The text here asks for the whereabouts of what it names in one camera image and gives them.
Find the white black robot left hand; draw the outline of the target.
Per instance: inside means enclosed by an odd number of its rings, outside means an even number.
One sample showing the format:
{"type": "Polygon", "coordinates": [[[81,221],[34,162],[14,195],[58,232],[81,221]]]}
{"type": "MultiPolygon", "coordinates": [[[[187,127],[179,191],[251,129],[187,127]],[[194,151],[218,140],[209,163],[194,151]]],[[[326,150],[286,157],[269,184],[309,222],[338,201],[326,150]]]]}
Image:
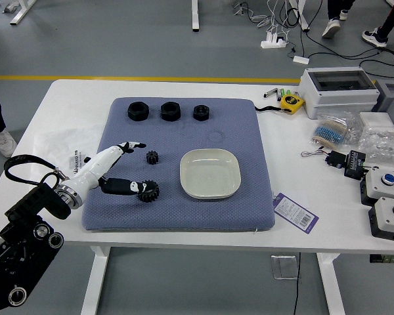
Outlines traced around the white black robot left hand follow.
{"type": "Polygon", "coordinates": [[[88,191],[99,185],[99,179],[125,153],[132,153],[134,148],[145,148],[141,142],[122,142],[111,146],[92,157],[73,178],[63,181],[58,187],[63,189],[74,200],[74,205],[82,205],[88,191]]]}

